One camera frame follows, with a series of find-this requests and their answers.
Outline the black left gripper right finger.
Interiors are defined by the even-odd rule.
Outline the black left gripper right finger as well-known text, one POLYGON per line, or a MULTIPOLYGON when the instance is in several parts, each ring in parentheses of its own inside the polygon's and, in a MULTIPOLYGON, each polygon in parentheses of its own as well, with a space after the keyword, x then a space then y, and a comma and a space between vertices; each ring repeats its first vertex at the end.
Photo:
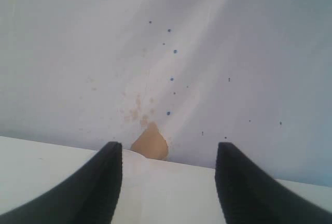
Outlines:
POLYGON ((282 186, 232 143, 218 144, 215 183, 226 223, 331 223, 331 212, 282 186))

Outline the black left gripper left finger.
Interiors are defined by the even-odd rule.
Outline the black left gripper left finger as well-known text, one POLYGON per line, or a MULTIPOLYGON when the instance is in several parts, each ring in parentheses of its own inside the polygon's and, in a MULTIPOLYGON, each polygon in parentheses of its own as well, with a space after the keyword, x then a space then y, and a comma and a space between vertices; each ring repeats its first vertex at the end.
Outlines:
POLYGON ((122 184, 122 145, 108 142, 80 169, 1 223, 111 223, 122 184))

